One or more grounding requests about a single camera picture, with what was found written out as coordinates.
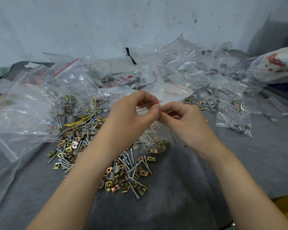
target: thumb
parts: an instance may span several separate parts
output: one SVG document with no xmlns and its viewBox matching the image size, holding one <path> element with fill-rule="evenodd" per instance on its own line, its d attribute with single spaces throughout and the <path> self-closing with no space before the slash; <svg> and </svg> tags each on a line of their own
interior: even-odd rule
<svg viewBox="0 0 288 230">
<path fill-rule="evenodd" d="M 158 121 L 162 123 L 163 125 L 171 128 L 172 130 L 174 129 L 175 123 L 177 123 L 178 120 L 172 118 L 168 114 L 161 112 L 159 113 L 159 119 Z"/>
<path fill-rule="evenodd" d="M 156 121 L 159 118 L 159 112 L 160 112 L 160 105 L 155 104 L 150 108 L 150 110 L 146 113 L 146 115 L 141 117 L 141 119 L 143 120 L 143 122 L 151 124 L 152 122 Z"/>
</svg>

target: person's right hand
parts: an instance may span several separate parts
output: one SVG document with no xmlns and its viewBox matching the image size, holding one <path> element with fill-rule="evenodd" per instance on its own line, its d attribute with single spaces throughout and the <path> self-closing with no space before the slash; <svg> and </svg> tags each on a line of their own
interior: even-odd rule
<svg viewBox="0 0 288 230">
<path fill-rule="evenodd" d="M 171 128 L 206 160 L 222 145 L 196 105 L 169 102 L 160 107 L 158 121 Z"/>
</svg>

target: forearm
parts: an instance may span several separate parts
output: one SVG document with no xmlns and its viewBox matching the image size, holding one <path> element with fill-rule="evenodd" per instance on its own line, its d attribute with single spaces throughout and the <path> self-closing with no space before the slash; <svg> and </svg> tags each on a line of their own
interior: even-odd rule
<svg viewBox="0 0 288 230">
<path fill-rule="evenodd" d="M 110 158 L 92 142 L 27 229 L 83 229 Z"/>
<path fill-rule="evenodd" d="M 215 147 L 212 165 L 239 230 L 288 229 L 288 220 L 263 190 L 255 183 L 246 168 L 222 143 Z"/>
</svg>

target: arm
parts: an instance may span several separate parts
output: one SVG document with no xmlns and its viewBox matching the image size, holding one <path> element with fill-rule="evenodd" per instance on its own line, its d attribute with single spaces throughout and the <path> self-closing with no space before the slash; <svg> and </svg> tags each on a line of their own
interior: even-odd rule
<svg viewBox="0 0 288 230">
<path fill-rule="evenodd" d="M 158 120 L 212 166 L 239 230 L 288 229 L 286 217 L 236 156 L 219 141 L 196 106 L 171 102 L 160 110 Z"/>
<path fill-rule="evenodd" d="M 117 101 L 94 140 L 76 160 L 73 169 L 32 220 L 27 230 L 83 229 L 100 181 L 110 163 L 159 117 L 153 105 L 145 116 L 136 106 L 157 103 L 151 94 L 139 91 Z"/>
</svg>

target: gray fabric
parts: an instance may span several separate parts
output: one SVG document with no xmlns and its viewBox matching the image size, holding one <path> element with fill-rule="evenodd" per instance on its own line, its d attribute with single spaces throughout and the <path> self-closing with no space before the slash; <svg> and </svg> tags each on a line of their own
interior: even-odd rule
<svg viewBox="0 0 288 230">
<path fill-rule="evenodd" d="M 7 79 L 24 64 L 15 64 Z M 252 115 L 250 138 L 215 127 L 216 115 L 203 114 L 271 197 L 288 194 L 288 116 L 275 124 L 262 115 Z M 48 164 L 45 156 L 54 148 L 45 143 L 12 164 L 0 152 L 0 229 L 24 229 L 63 180 L 65 173 L 53 170 L 54 162 Z M 136 201 L 132 190 L 116 194 L 98 190 L 88 229 L 212 230 L 231 223 L 216 175 L 205 161 L 184 146 L 156 157 L 156 163 L 150 163 L 153 175 L 139 180 L 148 188 L 140 200 Z"/>
</svg>

